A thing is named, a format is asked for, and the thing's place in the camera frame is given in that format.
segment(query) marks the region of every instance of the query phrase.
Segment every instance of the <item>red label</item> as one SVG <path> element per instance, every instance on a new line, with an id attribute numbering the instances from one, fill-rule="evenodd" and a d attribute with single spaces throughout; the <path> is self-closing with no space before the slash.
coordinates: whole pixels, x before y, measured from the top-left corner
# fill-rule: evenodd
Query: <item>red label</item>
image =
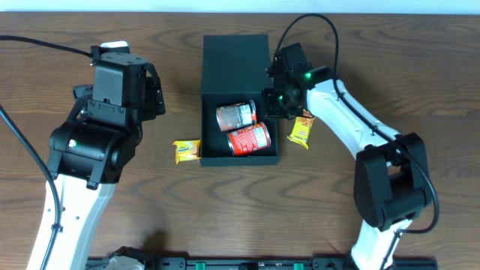
<path id="1" fill-rule="evenodd" d="M 232 143 L 235 156 L 247 155 L 270 146 L 268 131 L 261 122 L 230 132 L 228 137 Z"/>

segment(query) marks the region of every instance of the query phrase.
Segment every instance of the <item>barcode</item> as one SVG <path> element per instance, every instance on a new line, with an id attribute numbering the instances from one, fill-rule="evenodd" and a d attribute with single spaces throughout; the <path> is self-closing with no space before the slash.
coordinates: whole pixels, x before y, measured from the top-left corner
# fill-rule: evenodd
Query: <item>barcode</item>
<path id="1" fill-rule="evenodd" d="M 250 125 L 252 123 L 252 112 L 250 111 L 250 105 L 241 105 L 241 122 L 243 125 Z"/>
<path id="2" fill-rule="evenodd" d="M 267 146 L 267 136 L 265 136 L 265 131 L 263 131 L 263 128 L 257 127 L 253 130 L 253 132 L 255 133 L 258 148 Z"/>

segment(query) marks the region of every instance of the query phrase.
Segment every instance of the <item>red can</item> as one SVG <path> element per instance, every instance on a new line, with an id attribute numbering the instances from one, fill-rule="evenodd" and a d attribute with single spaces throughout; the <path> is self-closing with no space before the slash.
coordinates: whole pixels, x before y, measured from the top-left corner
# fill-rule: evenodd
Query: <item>red can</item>
<path id="1" fill-rule="evenodd" d="M 248 155 L 270 146 L 269 131 L 262 122 L 228 133 L 228 145 L 233 156 Z"/>
<path id="2" fill-rule="evenodd" d="M 237 103 L 217 108 L 217 121 L 221 131 L 232 131 L 257 123 L 255 102 Z"/>

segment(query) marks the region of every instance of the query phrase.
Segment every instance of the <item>yellow snack packet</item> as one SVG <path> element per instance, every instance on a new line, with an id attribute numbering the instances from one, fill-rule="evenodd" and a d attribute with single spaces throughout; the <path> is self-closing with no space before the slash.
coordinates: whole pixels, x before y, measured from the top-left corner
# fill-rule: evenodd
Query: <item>yellow snack packet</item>
<path id="1" fill-rule="evenodd" d="M 199 160 L 200 153 L 200 140 L 191 141 L 176 141 L 173 142 L 174 146 L 177 146 L 175 150 L 175 164 L 180 161 L 194 161 Z"/>
<path id="2" fill-rule="evenodd" d="M 303 114 L 305 117 L 297 117 L 295 119 L 292 133 L 287 136 L 287 138 L 288 140 L 298 143 L 308 149 L 308 136 L 310 135 L 310 129 L 314 124 L 315 118 L 306 110 L 304 110 Z"/>

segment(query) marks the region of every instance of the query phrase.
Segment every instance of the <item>cable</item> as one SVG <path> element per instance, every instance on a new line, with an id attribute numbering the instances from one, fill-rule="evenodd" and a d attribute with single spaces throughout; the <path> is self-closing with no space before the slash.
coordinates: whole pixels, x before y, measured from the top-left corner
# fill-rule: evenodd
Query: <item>cable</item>
<path id="1" fill-rule="evenodd" d="M 21 41 L 21 42 L 26 42 L 30 44 L 36 44 L 39 46 L 49 47 L 52 49 L 63 50 L 71 53 L 78 53 L 80 55 L 88 56 L 90 58 L 92 57 L 91 53 L 82 51 L 81 49 L 74 49 L 67 46 L 57 45 L 54 43 L 49 43 L 41 40 L 35 40 L 33 38 L 28 38 L 28 37 L 0 35 L 0 41 Z M 15 125 L 12 119 L 8 116 L 7 112 L 5 112 L 1 104 L 0 104 L 0 115 L 7 123 L 8 127 L 10 127 L 10 129 L 15 133 L 18 140 L 23 144 L 23 146 L 25 146 L 25 148 L 33 157 L 35 162 L 38 164 L 43 174 L 45 175 L 46 181 L 50 186 L 50 190 L 52 191 L 53 202 L 55 205 L 55 222 L 52 225 L 52 235 L 50 236 L 48 246 L 46 247 L 46 250 L 45 250 L 45 256 L 43 257 L 42 264 L 40 267 L 41 270 L 44 270 L 47 267 L 57 235 L 59 234 L 59 231 L 62 229 L 62 226 L 60 224 L 60 220 L 62 219 L 62 210 L 60 209 L 59 194 L 56 190 L 55 183 L 53 183 L 53 177 L 50 174 L 50 171 L 48 170 L 47 165 L 45 165 L 45 163 L 42 161 L 41 157 L 37 154 L 37 152 L 35 151 L 33 146 L 30 144 L 30 142 L 25 138 L 25 136 L 23 136 L 22 132 L 18 129 L 18 127 Z"/>
<path id="2" fill-rule="evenodd" d="M 81 49 L 75 49 L 75 48 L 70 48 L 67 46 L 62 46 L 62 45 L 57 45 L 54 43 L 49 43 L 41 40 L 36 40 L 33 38 L 28 38 L 28 37 L 17 37 L 17 36 L 10 36 L 10 35 L 0 35 L 0 41 L 21 41 L 21 42 L 26 42 L 30 44 L 37 44 L 40 46 L 44 47 L 49 47 L 52 49 L 57 49 L 57 50 L 63 50 L 71 53 L 78 53 L 87 57 L 92 57 L 92 54 L 89 52 L 82 51 Z"/>
<path id="3" fill-rule="evenodd" d="M 375 124 L 370 123 L 360 112 L 358 112 L 349 102 L 348 100 L 344 97 L 344 93 L 341 93 L 340 90 L 338 89 L 337 86 L 337 65 L 338 65 L 338 33 L 337 29 L 335 28 L 333 22 L 327 18 L 326 16 L 323 16 L 322 14 L 318 13 L 307 13 L 304 15 L 301 15 L 300 17 L 296 18 L 293 20 L 292 23 L 286 28 L 285 32 L 283 33 L 282 37 L 280 38 L 280 41 L 278 42 L 277 49 L 275 50 L 275 53 L 278 53 L 280 46 L 282 42 L 284 41 L 285 35 L 287 35 L 287 32 L 292 28 L 294 24 L 296 24 L 299 20 L 305 18 L 305 17 L 319 17 L 320 19 L 325 20 L 331 27 L 331 30 L 333 31 L 333 34 L 335 36 L 335 56 L 334 56 L 334 64 L 333 64 L 333 74 L 332 74 L 332 79 L 333 79 L 333 86 L 335 89 L 335 92 L 337 93 L 338 97 L 343 101 L 343 103 L 355 114 L 360 120 L 362 120 L 374 133 L 378 134 L 380 137 L 382 137 L 385 141 L 388 143 L 392 144 L 407 160 L 410 161 L 410 163 L 420 171 L 422 177 L 425 179 L 427 182 L 428 188 L 430 189 L 432 193 L 432 201 L 433 201 L 433 218 L 430 223 L 430 225 L 424 229 L 398 229 L 395 231 L 395 237 L 391 243 L 391 248 L 388 249 L 387 257 L 390 257 L 391 252 L 393 251 L 393 245 L 395 245 L 395 242 L 397 239 L 400 238 L 401 233 L 412 233 L 412 234 L 422 234 L 422 233 L 429 233 L 432 231 L 438 224 L 438 220 L 440 218 L 440 204 L 438 201 L 437 197 L 437 192 L 435 191 L 434 185 L 432 184 L 432 181 L 430 178 L 427 176 L 427 173 L 420 167 L 419 163 L 410 155 L 410 153 L 401 145 L 396 143 L 393 139 L 388 137 L 386 134 L 384 134 L 381 130 L 378 129 L 378 127 Z"/>
<path id="4" fill-rule="evenodd" d="M 45 256 L 43 257 L 42 266 L 40 268 L 40 269 L 45 269 L 47 267 L 50 254 L 52 253 L 53 245 L 55 244 L 57 234 L 59 233 L 59 230 L 61 228 L 60 220 L 62 219 L 62 211 L 60 209 L 59 194 L 57 193 L 55 184 L 53 183 L 53 177 L 50 174 L 50 171 L 48 170 L 47 165 L 45 165 L 45 163 L 42 161 L 41 157 L 37 154 L 37 152 L 35 151 L 33 146 L 30 144 L 30 142 L 25 138 L 25 136 L 23 136 L 22 131 L 18 129 L 18 127 L 12 121 L 10 116 L 8 116 L 7 112 L 5 112 L 1 104 L 0 104 L 0 115 L 7 123 L 8 127 L 16 135 L 18 140 L 23 144 L 23 146 L 25 146 L 25 148 L 33 157 L 37 165 L 40 167 L 40 169 L 42 170 L 42 173 L 46 177 L 46 181 L 48 182 L 50 189 L 52 190 L 53 202 L 55 203 L 55 223 L 52 225 L 52 235 L 50 236 L 50 241 L 48 243 Z"/>

